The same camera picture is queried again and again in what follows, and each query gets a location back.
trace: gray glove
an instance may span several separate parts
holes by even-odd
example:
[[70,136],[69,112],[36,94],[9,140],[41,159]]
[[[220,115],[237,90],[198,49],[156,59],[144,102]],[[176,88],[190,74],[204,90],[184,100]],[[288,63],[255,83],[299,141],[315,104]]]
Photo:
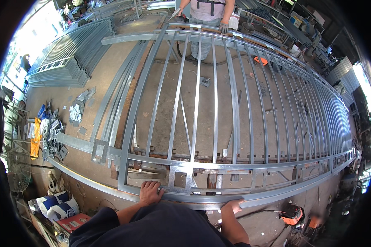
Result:
[[223,21],[221,21],[218,30],[219,30],[222,34],[226,34],[226,33],[228,32],[228,22],[223,22]]

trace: gray pants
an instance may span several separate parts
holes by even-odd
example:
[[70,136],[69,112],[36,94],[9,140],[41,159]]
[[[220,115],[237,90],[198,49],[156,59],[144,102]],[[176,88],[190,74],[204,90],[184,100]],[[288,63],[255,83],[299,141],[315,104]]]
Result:
[[[202,21],[190,16],[189,22],[194,24],[202,24],[212,27],[220,26],[221,18],[217,18],[211,21]],[[201,61],[205,60],[210,51],[211,43],[201,43]],[[191,42],[191,55],[198,59],[198,42]]]

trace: red box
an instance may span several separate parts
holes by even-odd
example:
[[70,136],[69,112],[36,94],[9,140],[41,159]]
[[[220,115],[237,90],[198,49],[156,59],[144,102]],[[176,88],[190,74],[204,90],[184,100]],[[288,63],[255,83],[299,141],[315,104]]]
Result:
[[80,213],[78,215],[71,216],[70,218],[58,220],[56,221],[56,223],[60,225],[60,227],[63,228],[64,230],[71,233],[75,229],[84,225],[87,221],[89,221],[89,219],[90,217],[88,215]]

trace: worker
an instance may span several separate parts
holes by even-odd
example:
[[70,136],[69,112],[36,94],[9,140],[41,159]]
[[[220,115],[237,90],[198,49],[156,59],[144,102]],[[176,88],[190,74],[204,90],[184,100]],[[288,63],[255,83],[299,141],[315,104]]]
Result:
[[[179,16],[190,2],[190,23],[219,27],[222,34],[228,32],[228,22],[234,10],[235,0],[182,0]],[[201,44],[201,61],[207,57],[210,47],[210,42]],[[186,59],[197,65],[198,42],[191,42],[191,55],[188,55]]]
[[29,54],[26,54],[26,55],[23,55],[23,56],[20,56],[20,66],[22,69],[24,69],[26,72],[29,72],[29,69],[30,69],[30,63],[29,63]]
[[221,232],[208,221],[205,211],[180,204],[159,202],[161,183],[145,181],[138,203],[115,212],[104,207],[69,237],[70,247],[81,246],[237,246],[250,247],[246,231],[235,217],[241,200],[221,208]]

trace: workshop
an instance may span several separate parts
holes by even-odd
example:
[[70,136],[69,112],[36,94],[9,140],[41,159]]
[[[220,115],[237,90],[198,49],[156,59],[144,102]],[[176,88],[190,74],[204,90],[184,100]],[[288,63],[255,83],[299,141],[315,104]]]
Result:
[[2,43],[0,189],[30,245],[349,234],[371,194],[371,61],[334,2],[25,9]]

